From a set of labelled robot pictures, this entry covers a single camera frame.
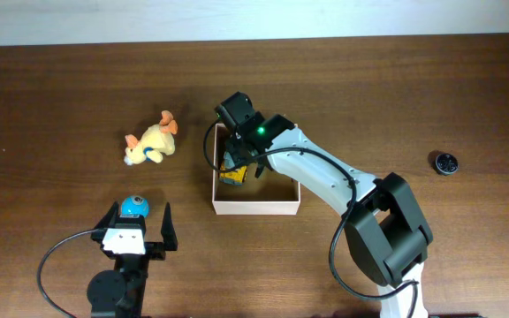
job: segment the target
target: plush toy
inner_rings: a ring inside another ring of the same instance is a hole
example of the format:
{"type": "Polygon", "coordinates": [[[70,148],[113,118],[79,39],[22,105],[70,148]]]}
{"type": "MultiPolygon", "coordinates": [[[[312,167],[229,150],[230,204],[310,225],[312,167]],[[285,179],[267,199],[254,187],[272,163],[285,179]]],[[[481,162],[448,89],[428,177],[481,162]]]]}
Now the plush toy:
{"type": "Polygon", "coordinates": [[[178,125],[174,120],[174,116],[164,110],[163,119],[160,124],[151,125],[145,133],[142,134],[141,140],[137,140],[133,135],[126,135],[127,148],[125,148],[125,163],[128,165],[142,163],[149,159],[155,163],[163,160],[163,155],[172,155],[176,150],[174,145],[173,134],[178,131],[178,125]]]}

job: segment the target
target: table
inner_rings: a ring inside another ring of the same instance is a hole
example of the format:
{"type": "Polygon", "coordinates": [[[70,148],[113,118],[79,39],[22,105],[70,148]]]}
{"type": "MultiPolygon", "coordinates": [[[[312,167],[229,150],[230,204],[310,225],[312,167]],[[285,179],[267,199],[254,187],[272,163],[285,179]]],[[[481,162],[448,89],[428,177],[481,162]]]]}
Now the table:
{"type": "MultiPolygon", "coordinates": [[[[235,91],[286,114],[343,161],[414,190],[435,240],[426,308],[509,317],[509,34],[0,48],[0,316],[51,317],[35,285],[42,255],[138,193],[160,239],[166,201],[179,250],[151,263],[153,317],[331,317],[377,312],[343,291],[327,251],[339,217],[302,190],[297,216],[216,216],[201,138],[235,91]],[[127,167],[124,136],[171,110],[176,154],[127,167]],[[460,171],[438,176],[429,154],[460,171]]],[[[346,242],[338,270],[376,287],[346,242]]],[[[89,280],[113,262],[89,238],[58,249],[42,280],[88,316],[89,280]]]]}

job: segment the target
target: wire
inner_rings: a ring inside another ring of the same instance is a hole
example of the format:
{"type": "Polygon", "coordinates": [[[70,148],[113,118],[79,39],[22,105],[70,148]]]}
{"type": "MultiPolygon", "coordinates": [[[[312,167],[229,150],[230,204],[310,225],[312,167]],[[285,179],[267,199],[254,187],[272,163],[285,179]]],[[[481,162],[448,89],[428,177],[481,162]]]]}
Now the wire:
{"type": "Polygon", "coordinates": [[[46,291],[44,291],[44,287],[42,287],[42,282],[41,282],[41,273],[42,273],[42,267],[44,266],[44,262],[49,258],[49,256],[52,254],[52,252],[54,252],[57,248],[59,248],[61,245],[63,245],[64,243],[66,243],[67,241],[71,240],[71,239],[75,239],[75,238],[78,238],[82,235],[86,235],[86,234],[91,234],[91,233],[95,233],[95,232],[98,232],[98,231],[104,231],[104,229],[93,229],[93,230],[87,230],[87,231],[81,231],[79,233],[76,233],[76,234],[73,234],[63,240],[61,240],[60,242],[58,242],[56,245],[54,245],[43,257],[42,257],[42,260],[41,260],[41,263],[39,264],[39,268],[36,270],[36,283],[37,285],[39,286],[39,291],[41,292],[42,296],[44,297],[44,300],[46,300],[52,307],[54,307],[54,309],[56,309],[58,312],[60,312],[60,314],[63,314],[64,316],[66,317],[69,317],[69,318],[75,318],[76,316],[74,316],[73,314],[70,314],[68,313],[67,311],[65,311],[62,307],[60,307],[59,305],[57,305],[54,301],[52,301],[52,299],[50,299],[49,295],[46,293],[46,291]]]}
{"type": "Polygon", "coordinates": [[[239,169],[239,168],[241,168],[243,166],[249,165],[250,163],[254,163],[257,160],[259,160],[259,159],[261,159],[263,157],[269,156],[269,155],[274,155],[274,154],[277,154],[277,153],[289,152],[289,151],[298,151],[298,152],[300,152],[301,155],[303,155],[304,153],[308,153],[308,154],[315,155],[315,156],[323,159],[325,162],[329,163],[335,169],[337,169],[339,172],[341,172],[341,174],[343,174],[343,176],[345,176],[346,181],[348,181],[349,186],[351,187],[352,195],[351,195],[351,200],[347,203],[347,210],[343,214],[343,216],[341,217],[341,222],[339,223],[339,226],[335,230],[335,234],[333,235],[333,239],[331,240],[331,244],[330,244],[330,248],[329,248],[329,268],[330,268],[330,271],[333,274],[333,277],[335,278],[335,280],[341,285],[341,287],[343,287],[343,289],[345,289],[347,292],[349,292],[353,296],[355,296],[355,297],[357,297],[359,299],[362,299],[362,300],[385,300],[385,299],[389,299],[391,297],[396,296],[397,294],[399,294],[403,290],[405,290],[408,286],[412,285],[414,287],[413,288],[413,296],[412,296],[412,306],[410,306],[410,309],[409,309],[408,314],[407,314],[407,317],[411,318],[414,315],[414,309],[415,309],[415,305],[417,303],[417,288],[418,288],[417,285],[419,284],[417,281],[415,281],[415,280],[405,281],[398,288],[396,288],[395,290],[390,291],[388,293],[385,293],[384,295],[376,295],[376,296],[375,295],[367,295],[367,294],[363,294],[361,292],[358,292],[358,291],[354,290],[353,288],[351,288],[349,285],[347,285],[345,283],[345,281],[341,278],[341,276],[338,274],[337,269],[335,268],[335,249],[337,247],[337,243],[338,243],[339,237],[341,236],[341,233],[343,232],[343,229],[345,228],[345,225],[348,222],[349,217],[350,217],[351,213],[353,212],[354,205],[356,203],[357,185],[354,182],[354,178],[343,167],[341,167],[338,163],[333,161],[327,155],[324,155],[324,154],[322,154],[320,152],[317,152],[315,150],[312,150],[312,149],[300,148],[300,147],[285,147],[285,148],[279,148],[279,149],[270,150],[270,151],[265,152],[264,154],[255,155],[255,156],[251,157],[250,159],[248,159],[246,161],[243,161],[241,163],[237,163],[234,167],[232,167],[230,169],[219,170],[209,160],[208,150],[207,150],[207,140],[208,140],[209,132],[211,131],[211,129],[213,129],[213,127],[218,122],[219,122],[219,119],[216,120],[213,124],[211,124],[211,126],[208,128],[208,130],[205,133],[205,137],[203,138],[203,154],[204,154],[205,159],[208,162],[209,166],[211,167],[211,169],[213,169],[213,170],[215,170],[215,171],[217,171],[219,173],[226,173],[226,172],[235,171],[235,170],[237,170],[237,169],[239,169]]]}

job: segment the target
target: pink box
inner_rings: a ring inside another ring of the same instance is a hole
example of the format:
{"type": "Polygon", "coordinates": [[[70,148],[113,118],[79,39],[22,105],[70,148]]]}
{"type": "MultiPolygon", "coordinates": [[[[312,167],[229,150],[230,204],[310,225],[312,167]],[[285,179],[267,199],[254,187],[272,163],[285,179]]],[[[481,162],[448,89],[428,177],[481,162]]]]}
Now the pink box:
{"type": "MultiPolygon", "coordinates": [[[[225,137],[229,133],[223,124],[215,127],[213,163],[220,167],[225,137]]],[[[219,215],[295,215],[300,207],[300,183],[265,169],[259,179],[255,178],[256,165],[247,168],[244,185],[227,185],[219,181],[219,173],[213,171],[211,201],[219,215]]]]}

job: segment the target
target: blue ball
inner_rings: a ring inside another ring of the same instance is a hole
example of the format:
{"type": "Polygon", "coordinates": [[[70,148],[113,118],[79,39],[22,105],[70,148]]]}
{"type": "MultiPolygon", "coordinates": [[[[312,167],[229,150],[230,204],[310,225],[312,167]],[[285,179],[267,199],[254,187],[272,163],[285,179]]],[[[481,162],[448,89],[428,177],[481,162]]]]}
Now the blue ball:
{"type": "Polygon", "coordinates": [[[132,195],[126,198],[121,204],[121,216],[148,216],[148,202],[147,199],[139,196],[132,195]]]}

